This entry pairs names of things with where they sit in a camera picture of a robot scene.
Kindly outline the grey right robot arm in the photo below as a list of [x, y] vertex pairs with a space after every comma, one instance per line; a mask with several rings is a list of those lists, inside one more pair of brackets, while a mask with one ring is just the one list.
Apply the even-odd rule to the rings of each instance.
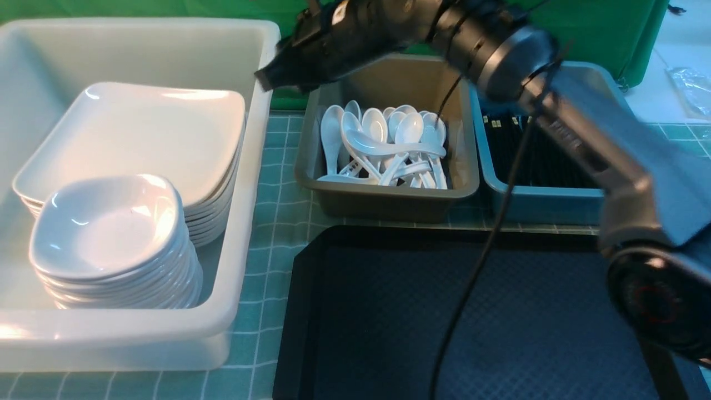
[[709, 161], [562, 71], [559, 47], [503, 1], [310, 1], [256, 71], [309, 93], [426, 43], [490, 101], [516, 103], [603, 190], [609, 298], [644, 339], [709, 368]]

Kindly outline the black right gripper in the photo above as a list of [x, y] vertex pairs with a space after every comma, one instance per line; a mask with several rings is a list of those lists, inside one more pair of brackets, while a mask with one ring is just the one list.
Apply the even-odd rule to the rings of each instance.
[[432, 36], [443, 1], [310, 1], [256, 71], [265, 91], [310, 93]]

